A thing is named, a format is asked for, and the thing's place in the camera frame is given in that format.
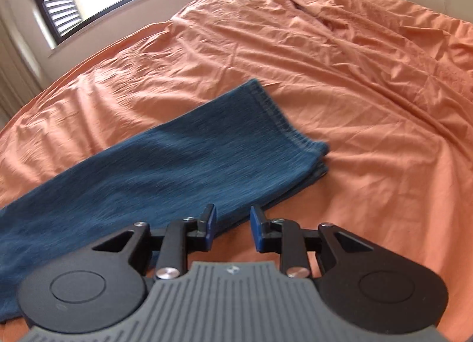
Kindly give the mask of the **blue denim jeans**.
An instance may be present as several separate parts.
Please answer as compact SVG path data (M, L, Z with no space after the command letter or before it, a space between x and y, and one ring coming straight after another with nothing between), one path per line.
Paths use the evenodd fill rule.
M137 221L163 228L217 210L218 232L269 209L327 168L325 142L285 118L257 80L141 132L40 184L1 210L1 319L37 266Z

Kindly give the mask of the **orange bed sheet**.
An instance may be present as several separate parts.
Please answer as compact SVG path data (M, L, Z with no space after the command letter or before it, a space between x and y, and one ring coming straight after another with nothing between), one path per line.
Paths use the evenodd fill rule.
M330 146L270 210L329 221L438 272L440 330L472 335L472 24L404 0L194 0L77 65L1 131L1 203L260 80Z

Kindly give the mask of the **beige curtain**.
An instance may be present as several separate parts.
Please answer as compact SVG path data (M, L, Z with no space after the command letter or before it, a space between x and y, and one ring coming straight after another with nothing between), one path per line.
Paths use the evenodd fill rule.
M50 81L14 22L7 0L1 0L1 127Z

